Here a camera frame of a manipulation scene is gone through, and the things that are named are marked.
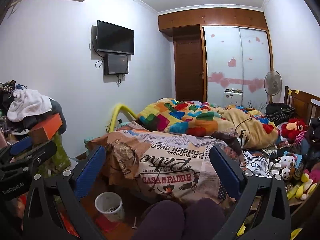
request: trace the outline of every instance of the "metal screw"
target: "metal screw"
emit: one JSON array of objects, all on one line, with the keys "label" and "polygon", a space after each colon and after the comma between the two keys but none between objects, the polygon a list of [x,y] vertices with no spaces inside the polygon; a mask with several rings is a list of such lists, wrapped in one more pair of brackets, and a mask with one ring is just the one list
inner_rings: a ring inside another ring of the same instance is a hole
[{"label": "metal screw", "polygon": [[245,174],[247,177],[252,177],[252,176],[253,176],[252,171],[249,171],[249,170],[246,170],[246,171],[244,172],[244,174]]},{"label": "metal screw", "polygon": [[40,178],[41,178],[41,175],[40,175],[39,173],[37,173],[33,178],[34,178],[35,180],[40,179]]},{"label": "metal screw", "polygon": [[136,223],[137,223],[137,217],[134,217],[134,225],[133,225],[132,229],[138,229],[138,228],[136,227]]},{"label": "metal screw", "polygon": [[63,176],[68,177],[71,174],[71,170],[65,170],[62,174]]},{"label": "metal screw", "polygon": [[279,174],[275,174],[275,178],[276,178],[277,180],[281,180],[281,179],[282,179],[282,177],[281,177]]}]

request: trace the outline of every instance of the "small monitor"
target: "small monitor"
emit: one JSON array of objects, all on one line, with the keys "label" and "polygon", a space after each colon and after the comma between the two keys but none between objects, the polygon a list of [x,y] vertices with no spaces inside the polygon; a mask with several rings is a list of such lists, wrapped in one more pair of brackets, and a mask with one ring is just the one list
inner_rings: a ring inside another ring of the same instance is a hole
[{"label": "small monitor", "polygon": [[105,75],[128,74],[128,56],[121,54],[107,54],[103,59]]}]

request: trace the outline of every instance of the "patchwork blanket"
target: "patchwork blanket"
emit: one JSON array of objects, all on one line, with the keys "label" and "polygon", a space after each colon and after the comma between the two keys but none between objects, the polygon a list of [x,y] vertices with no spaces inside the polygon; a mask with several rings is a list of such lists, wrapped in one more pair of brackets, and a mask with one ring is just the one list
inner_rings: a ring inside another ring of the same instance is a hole
[{"label": "patchwork blanket", "polygon": [[276,126],[259,111],[247,111],[235,106],[223,109],[210,103],[196,105],[163,98],[148,105],[138,114],[139,120],[150,131],[164,131],[194,136],[210,136],[216,131],[246,130],[244,148],[262,149],[279,137]]}]

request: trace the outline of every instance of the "wooden door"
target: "wooden door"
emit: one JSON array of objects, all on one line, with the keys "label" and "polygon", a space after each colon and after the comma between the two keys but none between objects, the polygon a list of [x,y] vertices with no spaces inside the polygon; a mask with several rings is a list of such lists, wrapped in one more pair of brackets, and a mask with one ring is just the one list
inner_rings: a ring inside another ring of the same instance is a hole
[{"label": "wooden door", "polygon": [[202,102],[203,57],[200,33],[173,38],[176,100]]}]

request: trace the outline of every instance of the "purple pants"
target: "purple pants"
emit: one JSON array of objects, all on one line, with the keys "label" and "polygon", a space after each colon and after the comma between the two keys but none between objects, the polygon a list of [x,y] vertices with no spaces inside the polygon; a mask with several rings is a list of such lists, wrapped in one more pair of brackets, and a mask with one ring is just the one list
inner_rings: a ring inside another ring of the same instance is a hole
[{"label": "purple pants", "polygon": [[183,212],[170,200],[155,205],[131,240],[211,240],[225,222],[222,208],[202,198]]}]

